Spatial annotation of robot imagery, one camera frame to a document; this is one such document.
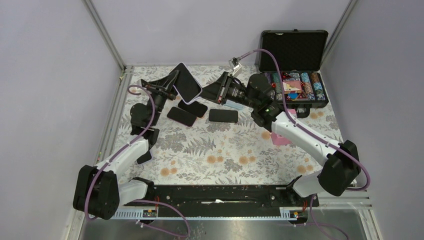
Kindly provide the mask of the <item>light blue phone case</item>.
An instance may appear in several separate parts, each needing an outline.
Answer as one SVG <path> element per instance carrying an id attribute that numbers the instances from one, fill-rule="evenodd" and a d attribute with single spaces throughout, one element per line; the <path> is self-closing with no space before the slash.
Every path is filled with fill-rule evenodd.
<path id="1" fill-rule="evenodd" d="M 224 104 L 224 106 L 229 107 L 229 108 L 233 108 L 236 110 L 242 110 L 244 108 L 244 106 L 240 103 L 236 103 L 234 101 L 231 100 L 227 100 L 226 103 Z"/>

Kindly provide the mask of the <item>black phone case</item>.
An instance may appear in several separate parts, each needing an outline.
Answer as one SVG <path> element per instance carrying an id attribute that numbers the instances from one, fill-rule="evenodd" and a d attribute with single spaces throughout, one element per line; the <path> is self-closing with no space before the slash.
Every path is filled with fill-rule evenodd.
<path id="1" fill-rule="evenodd" d="M 208 110 L 208 107 L 206 105 L 198 101 L 194 101 L 191 104 L 186 104 L 183 100 L 181 100 L 177 106 L 180 109 L 195 115 L 197 118 L 203 118 Z"/>

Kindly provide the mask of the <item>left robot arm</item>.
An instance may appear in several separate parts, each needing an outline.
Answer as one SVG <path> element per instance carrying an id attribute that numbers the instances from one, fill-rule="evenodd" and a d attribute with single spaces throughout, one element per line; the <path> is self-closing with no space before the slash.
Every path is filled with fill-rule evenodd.
<path id="1" fill-rule="evenodd" d="M 138 94 L 132 89 L 144 91 L 148 102 L 136 107 L 133 136 L 124 146 L 96 165 L 84 165 L 79 170 L 72 205 L 75 210 L 84 213 L 86 220 L 109 220 L 119 206 L 136 200 L 144 206 L 154 202 L 155 192 L 151 189 L 153 184 L 150 181 L 135 177 L 120 184 L 119 179 L 136 160 L 150 154 L 159 135 L 159 130 L 153 126 L 166 101 L 176 98 L 174 83 L 179 75 L 179 70 L 173 70 L 159 80 L 141 80 L 140 84 L 127 87 L 128 93 L 132 95 Z"/>

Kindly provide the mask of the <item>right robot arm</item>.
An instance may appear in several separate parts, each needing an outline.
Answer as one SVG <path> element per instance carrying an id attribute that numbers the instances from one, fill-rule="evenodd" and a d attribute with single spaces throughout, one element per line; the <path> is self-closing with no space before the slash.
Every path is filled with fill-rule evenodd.
<path id="1" fill-rule="evenodd" d="M 361 173 L 356 145 L 319 134 L 295 119 L 284 104 L 269 96 L 273 89 L 264 74 L 253 74 L 244 85 L 225 71 L 202 89 L 201 97 L 219 105 L 232 101 L 252 108 L 251 117 L 259 127 L 288 139 L 322 166 L 322 170 L 297 177 L 289 184 L 286 198 L 291 205 L 299 206 L 308 196 L 321 192 L 341 196 Z"/>

